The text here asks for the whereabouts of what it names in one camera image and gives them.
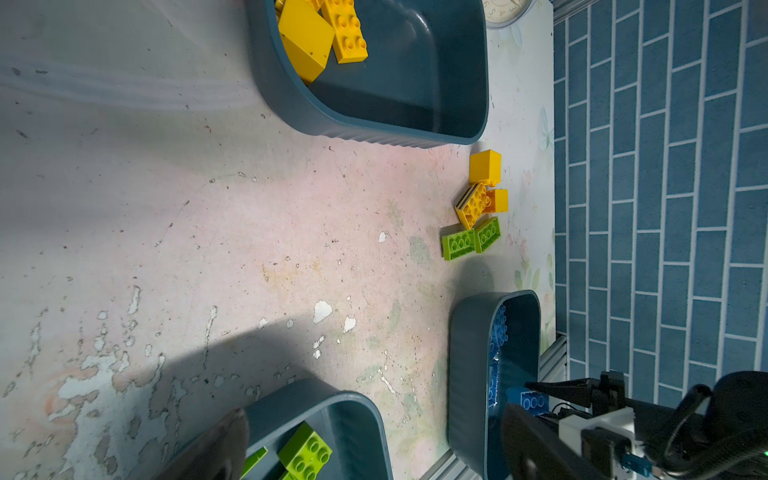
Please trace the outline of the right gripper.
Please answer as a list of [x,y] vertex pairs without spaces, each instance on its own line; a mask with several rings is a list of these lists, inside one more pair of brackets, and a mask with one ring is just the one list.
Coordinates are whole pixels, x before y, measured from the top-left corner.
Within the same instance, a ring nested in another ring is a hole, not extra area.
[[575,405],[591,405],[591,413],[594,416],[627,406],[625,376],[619,371],[604,371],[599,379],[526,382],[525,387]]

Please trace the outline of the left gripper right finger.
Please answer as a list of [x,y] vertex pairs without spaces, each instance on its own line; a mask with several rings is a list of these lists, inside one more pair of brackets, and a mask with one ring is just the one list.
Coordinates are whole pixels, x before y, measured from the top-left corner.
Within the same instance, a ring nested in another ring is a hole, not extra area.
[[505,407],[501,438],[505,461],[515,480],[605,479],[520,405]]

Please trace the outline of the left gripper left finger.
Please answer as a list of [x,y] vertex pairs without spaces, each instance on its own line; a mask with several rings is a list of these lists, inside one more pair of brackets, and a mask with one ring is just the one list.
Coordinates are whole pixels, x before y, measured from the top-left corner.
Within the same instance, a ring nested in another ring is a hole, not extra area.
[[243,408],[224,415],[185,447],[156,479],[235,479],[244,472],[249,423]]

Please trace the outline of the green lego plate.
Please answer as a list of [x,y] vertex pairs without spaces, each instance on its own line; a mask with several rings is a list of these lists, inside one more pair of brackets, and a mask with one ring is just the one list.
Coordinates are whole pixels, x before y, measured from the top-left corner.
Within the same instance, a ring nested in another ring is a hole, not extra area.
[[463,230],[441,238],[442,255],[453,261],[476,251],[476,234],[473,229]]
[[245,459],[241,478],[244,479],[249,472],[267,455],[268,449],[262,447]]
[[477,223],[473,231],[475,234],[475,251],[478,254],[484,253],[501,237],[500,223],[496,216],[491,216]]
[[333,450],[306,422],[303,422],[278,452],[285,471],[281,479],[316,480],[329,462]]

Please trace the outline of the blue lego plate upside-down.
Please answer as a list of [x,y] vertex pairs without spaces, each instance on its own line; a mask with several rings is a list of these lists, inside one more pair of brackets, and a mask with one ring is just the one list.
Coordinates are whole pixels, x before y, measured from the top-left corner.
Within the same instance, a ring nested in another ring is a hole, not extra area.
[[519,396],[519,404],[533,416],[539,416],[550,412],[549,396],[541,392],[521,392]]

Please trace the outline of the yellow lego plate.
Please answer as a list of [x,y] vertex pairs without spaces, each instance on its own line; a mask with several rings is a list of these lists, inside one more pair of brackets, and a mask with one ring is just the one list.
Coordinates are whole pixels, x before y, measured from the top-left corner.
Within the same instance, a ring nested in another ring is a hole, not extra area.
[[483,183],[471,184],[454,206],[461,225],[471,230],[490,206],[491,200]]

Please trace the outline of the yellow lego slope brick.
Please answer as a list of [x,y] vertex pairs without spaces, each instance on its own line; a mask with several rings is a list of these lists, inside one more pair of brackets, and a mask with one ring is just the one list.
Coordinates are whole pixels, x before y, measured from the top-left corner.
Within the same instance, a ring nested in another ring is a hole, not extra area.
[[469,161],[469,183],[494,187],[501,182],[502,156],[494,150],[474,153]]

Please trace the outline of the yellow small lego brick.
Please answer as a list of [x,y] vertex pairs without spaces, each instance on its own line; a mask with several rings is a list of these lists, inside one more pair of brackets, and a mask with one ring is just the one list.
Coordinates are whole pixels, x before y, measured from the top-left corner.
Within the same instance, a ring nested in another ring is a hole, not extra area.
[[359,63],[368,58],[354,0],[326,0],[321,14],[334,29],[333,50],[339,64]]

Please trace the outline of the yellow lego cube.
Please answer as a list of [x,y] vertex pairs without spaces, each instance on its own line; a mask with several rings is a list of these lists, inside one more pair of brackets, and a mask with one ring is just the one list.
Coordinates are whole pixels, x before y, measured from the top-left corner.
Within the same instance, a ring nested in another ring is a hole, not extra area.
[[284,2],[278,29],[286,54],[302,81],[309,84],[325,70],[334,30],[303,0]]

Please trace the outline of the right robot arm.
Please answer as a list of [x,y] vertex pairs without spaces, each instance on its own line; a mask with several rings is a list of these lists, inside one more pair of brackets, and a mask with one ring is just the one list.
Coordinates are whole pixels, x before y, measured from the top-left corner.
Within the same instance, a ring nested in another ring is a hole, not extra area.
[[624,376],[528,382],[563,405],[507,410],[505,459],[515,479],[764,479],[767,375],[740,371],[692,386],[676,407],[634,400]]

